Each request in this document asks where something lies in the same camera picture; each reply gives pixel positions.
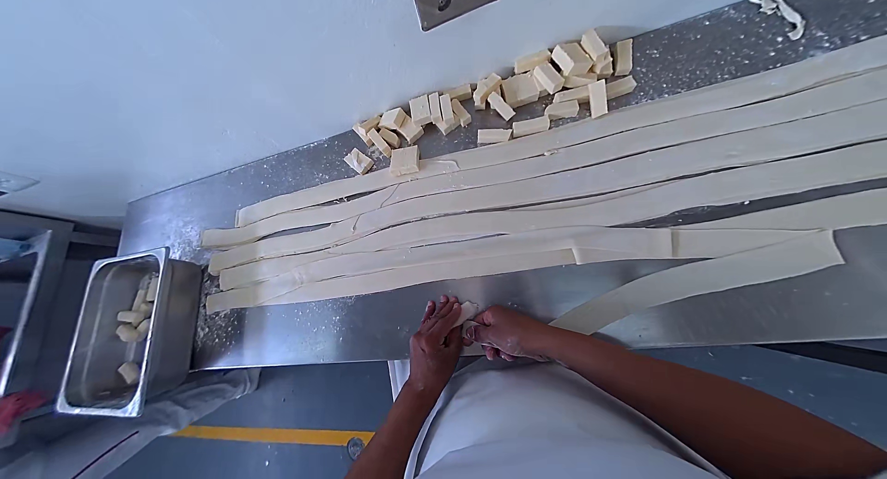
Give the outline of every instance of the dough scrap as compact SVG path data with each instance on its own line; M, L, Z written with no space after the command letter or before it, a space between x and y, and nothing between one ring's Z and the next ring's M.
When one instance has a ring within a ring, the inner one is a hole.
M786 279L844 264L831 230L665 269L571 309L550 325L594 333L629 314L703 293Z

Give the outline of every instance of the metal plate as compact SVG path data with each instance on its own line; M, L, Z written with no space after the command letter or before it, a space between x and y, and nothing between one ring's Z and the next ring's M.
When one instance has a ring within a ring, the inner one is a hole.
M429 31L444 22L465 15L494 0L414 0L422 31Z

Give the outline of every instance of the stainless steel countertop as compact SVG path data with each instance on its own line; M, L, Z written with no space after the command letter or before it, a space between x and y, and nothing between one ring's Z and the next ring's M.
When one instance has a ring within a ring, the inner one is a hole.
M876 13L887 0L791 0L807 17L798 42L786 26L748 2L650 31L634 40L638 88L611 108L666 97L759 73L884 33ZM517 110L536 117L551 100ZM419 140L424 158L472 148L478 127L503 127L491 110L474 113L470 128L446 138L432 127ZM200 232L231 227L236 209L273 196L353 175L341 161L364 145L352 132L129 204L120 254L168 246L171 257L206 264ZM386 161L376 158L377 165ZM657 224L685 224L837 192L887 186L881 180L672 214ZM602 334L632 347L850 340L887 337L887 226L837 232L847 264L809 275L718 292L629 316ZM403 359L429 298L458 295L482 305L502 303L550 320L596 295L681 261L620 261L534 269L423 284L391 292L317 303L201 311L194 369ZM206 277L205 291L216 285Z

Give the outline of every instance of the small dough piece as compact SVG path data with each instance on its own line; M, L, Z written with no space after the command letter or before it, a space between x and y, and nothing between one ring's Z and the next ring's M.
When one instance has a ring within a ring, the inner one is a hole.
M136 342L139 340L139 331L132 324L124 323L117 327L117 336L124 342Z
M601 80L613 75L613 56L608 53L601 62L595 62L592 65L592 72L598 74L598 79Z
M393 176L408 175L419 171L419 145L394 150L391 153L389 172Z
M462 307L462 310L459 314L459 319L456 320L456 326L460 326L465 322L470 321L481 313L481 307L472 302L465 301L464 303L461 303L460 306Z
M502 77L496 73L491 73L486 79L477 83L474 90L474 110L483 110L487 108L487 97L502 84Z
M462 106L462 103L459 103L459 100L453 98L450 101L450 104L452 105L453 113L456 114L456 119L459 120L459 123L462 125L462 127L471 124L471 114L468 113L468 110L465 110L465 107Z
M379 134L379 131L373 129L370 131L370 139L372 140L372 144L382 152L384 156L391 158L391 147L385 142L383 137Z
M502 95L508 106L517 108L539 99L539 89L530 73L519 73L502 81Z
M151 281L148 283L148 292L145 294L145 300L149 303L153 303L157 300L157 287L161 284L161 278L157 275L151 276Z
M576 100L580 103L585 103L588 101L588 86L584 86L582 88L568 89L566 91L560 91L554 95L554 103L560 102L568 102L570 100Z
M628 76L623 79L617 79L607 83L607 100L627 95L637 87L634 77Z
M542 64L547 64L552 59L552 54L547 49L537 51L532 55L521 56L515 60L515 75L533 70Z
M379 120L382 118L381 115L377 115L372 119L367 119L366 121L355 124L352 129L354 129L355 133L358 133L360 139L364 140L366 146L372 145L372 140L370 139L370 130L375 129L379 126Z
M589 56L592 57L592 60L597 62L607 53L609 53L609 48L604 44L604 41L601 41L601 37L598 36L598 32L594 29L588 29L582 34L582 40L579 42L582 45L582 49L585 50L585 53L588 53Z
M560 73L563 75L587 73L593 64L592 59L575 42L555 46L552 51L552 60L560 67Z
M406 112L404 109L397 107L383 113L383 117L379 120L379 127L385 129L397 129L406 120Z
M355 148L348 155L345 156L345 163L347 163L352 169L358 171L359 175L365 175L367 171L372 168L372 159Z
M456 121L456 115L452 112L452 101L450 95L441 95L440 103L441 103L441 117L443 117L443 122L445 124L449 124L451 122Z
M456 100L457 102L467 100L471 98L471 84L463 84L459 87L444 91L443 93L445 95L450 95L450 100Z
M404 135L404 139L409 145L416 143L416 140L425 134L425 129L417 126L409 117L407 117L404 123L400 125L398 131Z
M502 116L502 119L508 121L512 117L515 117L515 111L508 106L508 103L504 102L498 93L491 93L487 98L487 101L490 102L490 106L493 107L493 110L497 111L498 114Z
M512 124L511 128L515 131L514 137L519 138L521 136L526 136L529 134L541 133L542 131L548 131L548 128L551 127L552 122L545 115L542 117L537 117L536 119L530 119L528 121L517 121Z
M379 136L385 140L385 143L391 145L391 148L397 148L400 146L400 137L397 134L385 129L384 127L379 128Z
M120 365L117 372L122 375L126 385L131 386L134 382L139 381L139 374L142 372L142 369L139 368L139 364L127 361Z
M632 71L632 40L615 43L615 72L613 75L628 75Z
M410 100L410 115L416 126L424 126L431 123L431 107L428 105L428 95L422 95Z
M511 139L511 129L478 129L477 144L503 143Z
M132 325L138 325L145 320L145 312L144 311L121 311L117 313L117 321L122 321L126 323L131 323Z
M442 124L444 116L441 115L441 96L437 92L428 95L428 105L431 107L431 122Z
M151 320L146 318L139 323L139 326L136 327L136 332L139 332L139 340L144 340L145 337L148 337L148 329L151 328Z
M437 124L435 124L435 126L437 126L437 128L440 129L441 134L443 134L444 136L451 133L453 131L453 129L455 129L456 126L458 126L458 125L459 125L459 122L456 120L453 120L453 122L449 122L449 124L446 124L444 122L438 122Z
M551 93L548 92L548 89L546 89L546 87L543 86L541 82L539 82L539 79L536 79L536 76L535 76L535 75L533 76L533 82L536 83L536 89L537 89L538 92L539 92L539 97L540 97L540 98L541 98L541 97L547 97L548 95L551 94Z
M606 79L613 75L613 61L606 62L600 69L598 69L598 77L601 80Z
M591 97L592 119L607 113L607 84L598 80L588 85L588 96Z
M138 311L142 308L142 304L145 303L145 297L148 296L148 289L140 288L139 292L136 292L136 300L132 302L132 308L129 308L130 311Z
M546 117L549 119L566 119L567 117L576 117L578 114L579 102L576 100L552 103L546 107Z
M533 69L533 77L541 82L546 91L551 94L557 93L563 88L564 78L548 62Z
M564 88L582 88L588 86L598 79L598 74L594 72L584 73L582 75L568 75L563 80Z

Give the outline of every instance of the gray floor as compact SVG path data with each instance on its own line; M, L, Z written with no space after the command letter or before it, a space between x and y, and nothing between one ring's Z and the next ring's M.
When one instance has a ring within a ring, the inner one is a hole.
M760 389L887 448L885 374L752 346L644 352ZM384 363L288 366L263 370L259 390L197 423L375 430L390 405ZM164 437L109 477L340 478L349 464L342 446Z

